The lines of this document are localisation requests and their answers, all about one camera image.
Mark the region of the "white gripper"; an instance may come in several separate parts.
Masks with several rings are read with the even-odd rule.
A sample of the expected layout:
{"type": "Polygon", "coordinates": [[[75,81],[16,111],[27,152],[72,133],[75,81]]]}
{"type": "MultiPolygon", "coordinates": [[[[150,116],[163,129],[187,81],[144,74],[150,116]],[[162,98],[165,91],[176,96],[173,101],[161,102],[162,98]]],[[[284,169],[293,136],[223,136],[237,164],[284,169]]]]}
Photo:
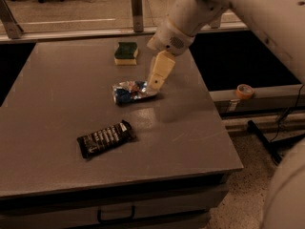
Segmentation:
{"type": "Polygon", "coordinates": [[[175,57],[186,51],[194,41],[193,36],[182,32],[167,16],[158,26],[147,47],[159,53],[152,58],[148,88],[159,91],[175,65],[175,57]]]}

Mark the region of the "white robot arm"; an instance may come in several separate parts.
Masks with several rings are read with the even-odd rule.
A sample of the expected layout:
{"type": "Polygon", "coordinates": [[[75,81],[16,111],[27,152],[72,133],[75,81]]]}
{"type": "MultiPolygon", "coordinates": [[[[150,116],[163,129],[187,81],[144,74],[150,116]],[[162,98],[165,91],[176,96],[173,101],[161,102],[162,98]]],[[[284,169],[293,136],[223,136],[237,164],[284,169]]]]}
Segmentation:
{"type": "MultiPolygon", "coordinates": [[[[227,9],[305,83],[304,0],[176,0],[148,47],[180,55],[203,26],[227,9]]],[[[260,229],[305,229],[305,139],[277,167],[260,229]]]]}

